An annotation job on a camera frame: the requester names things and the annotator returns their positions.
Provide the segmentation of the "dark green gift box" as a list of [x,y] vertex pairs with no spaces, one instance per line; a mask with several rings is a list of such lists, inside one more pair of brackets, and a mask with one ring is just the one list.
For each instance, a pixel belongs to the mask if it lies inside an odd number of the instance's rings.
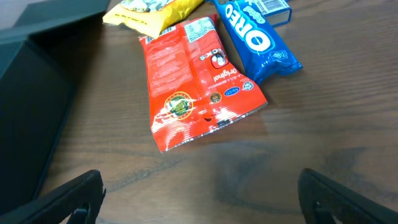
[[108,0],[1,2],[1,213],[35,200]]

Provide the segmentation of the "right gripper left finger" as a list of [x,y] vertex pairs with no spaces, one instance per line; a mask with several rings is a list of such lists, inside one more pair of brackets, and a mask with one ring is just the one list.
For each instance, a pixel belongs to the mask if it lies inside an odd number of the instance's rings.
[[1,223],[95,223],[106,189],[93,169],[3,216]]

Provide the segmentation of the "blue Oreo cookie pack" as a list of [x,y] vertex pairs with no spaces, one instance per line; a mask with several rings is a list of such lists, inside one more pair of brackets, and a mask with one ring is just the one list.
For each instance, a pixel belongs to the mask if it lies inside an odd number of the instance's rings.
[[274,74],[290,75],[303,68],[285,42],[266,21],[262,1],[214,1],[221,20],[244,65],[257,84]]

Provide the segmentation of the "red snack bag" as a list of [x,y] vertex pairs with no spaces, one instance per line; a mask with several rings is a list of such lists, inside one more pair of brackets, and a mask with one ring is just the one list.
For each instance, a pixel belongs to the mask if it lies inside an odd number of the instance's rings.
[[215,14],[140,37],[150,130],[165,152],[213,133],[267,104],[258,85],[228,60]]

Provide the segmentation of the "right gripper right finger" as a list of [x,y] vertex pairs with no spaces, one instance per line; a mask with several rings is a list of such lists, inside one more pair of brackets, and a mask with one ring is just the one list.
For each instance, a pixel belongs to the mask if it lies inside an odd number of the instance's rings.
[[397,223],[397,212],[305,168],[298,179],[298,200],[307,224]]

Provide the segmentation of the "yellow seed snack bag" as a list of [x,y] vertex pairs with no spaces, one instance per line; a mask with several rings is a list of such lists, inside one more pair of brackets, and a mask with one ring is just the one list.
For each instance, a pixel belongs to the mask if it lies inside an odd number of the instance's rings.
[[158,38],[163,30],[185,19],[203,0],[123,0],[103,16],[103,23],[124,24]]

